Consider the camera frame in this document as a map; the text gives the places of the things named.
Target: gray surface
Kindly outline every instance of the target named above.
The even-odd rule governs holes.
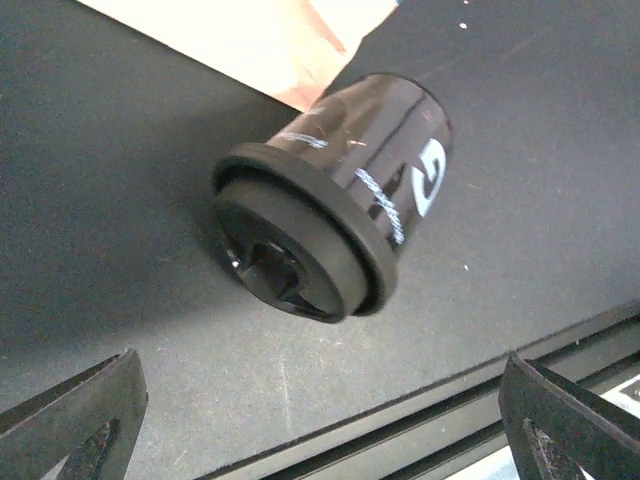
[[[135,347],[129,477],[189,478],[637,297],[639,4],[584,5],[413,0],[365,41],[337,85],[421,79],[455,162],[388,308],[328,326],[205,247],[215,158],[291,111],[71,1],[2,2],[0,409]]]

